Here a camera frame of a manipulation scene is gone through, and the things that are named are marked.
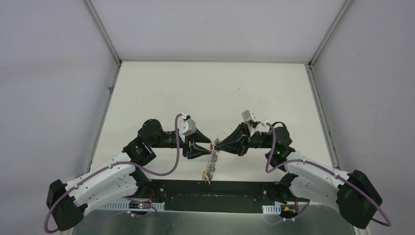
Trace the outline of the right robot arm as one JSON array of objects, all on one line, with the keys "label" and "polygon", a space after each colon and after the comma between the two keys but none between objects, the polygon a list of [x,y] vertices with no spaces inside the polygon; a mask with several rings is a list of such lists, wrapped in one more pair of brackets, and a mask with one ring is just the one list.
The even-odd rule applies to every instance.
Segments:
[{"label": "right robot arm", "polygon": [[277,169],[286,173],[277,183],[281,199],[304,198],[328,206],[359,229],[375,221],[383,200],[365,173],[329,168],[314,161],[290,146],[290,133],[283,122],[267,126],[268,132],[260,132],[256,124],[242,122],[213,149],[244,156],[251,148],[268,148],[266,173]]}]

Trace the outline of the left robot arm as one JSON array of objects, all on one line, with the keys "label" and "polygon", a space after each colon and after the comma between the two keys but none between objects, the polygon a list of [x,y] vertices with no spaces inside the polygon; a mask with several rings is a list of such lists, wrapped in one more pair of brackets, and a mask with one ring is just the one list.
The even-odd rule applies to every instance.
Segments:
[{"label": "left robot arm", "polygon": [[[210,143],[210,139],[190,116],[178,114],[174,125],[173,131],[164,131],[158,120],[149,119],[137,136],[100,168],[66,183],[60,179],[52,182],[46,199],[49,211],[44,231],[52,234],[69,230],[92,211],[116,199],[132,195],[143,198],[149,193],[147,173],[167,176],[176,170],[180,156],[194,159],[211,153],[199,145]],[[145,168],[156,157],[153,148],[176,149],[175,163],[166,173]]]}]

